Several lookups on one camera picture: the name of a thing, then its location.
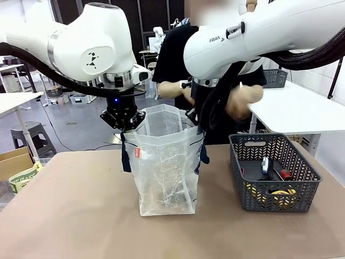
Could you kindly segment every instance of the black basket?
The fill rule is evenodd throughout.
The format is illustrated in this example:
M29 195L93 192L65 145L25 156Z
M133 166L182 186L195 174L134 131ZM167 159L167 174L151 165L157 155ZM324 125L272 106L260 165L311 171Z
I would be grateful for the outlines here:
M264 70L267 84L264 88L284 88L287 72L281 69Z
M258 181L264 156L278 172L288 169L293 181L282 181L275 173L275 181ZM230 164L242 208L250 212L308 212L322 181L283 134L231 135ZM276 194L282 190L286 194Z

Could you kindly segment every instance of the stool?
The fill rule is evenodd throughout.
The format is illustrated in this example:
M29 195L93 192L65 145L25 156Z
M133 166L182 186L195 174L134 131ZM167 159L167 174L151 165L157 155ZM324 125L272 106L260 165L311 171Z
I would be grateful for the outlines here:
M34 121L27 121L25 123L25 126L27 128L27 131L29 131L30 136L32 138L32 142L37 149L37 153L39 156L52 151L54 154L56 154L56 149L48 137L48 134L45 132L44 127L41 123L34 122ZM24 133L21 129L21 127L18 125L11 129L13 144L15 145L15 148L21 148L26 146L26 139L24 136ZM39 137L39 134L42 134L45 139L41 139ZM19 146L18 139L20 139L23 142L22 146Z

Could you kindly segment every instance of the red label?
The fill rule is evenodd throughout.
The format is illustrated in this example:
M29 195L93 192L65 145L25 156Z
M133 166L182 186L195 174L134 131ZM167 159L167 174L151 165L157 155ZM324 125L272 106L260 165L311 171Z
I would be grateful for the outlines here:
M135 152L135 157L140 158L140 148L138 147L134 148L134 152Z

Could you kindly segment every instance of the transparent plastic bag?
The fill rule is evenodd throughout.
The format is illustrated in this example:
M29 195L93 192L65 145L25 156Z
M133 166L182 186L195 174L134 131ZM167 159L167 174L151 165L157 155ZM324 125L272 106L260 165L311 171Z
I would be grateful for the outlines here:
M124 134L142 216L194 214L203 134L185 111L158 105Z

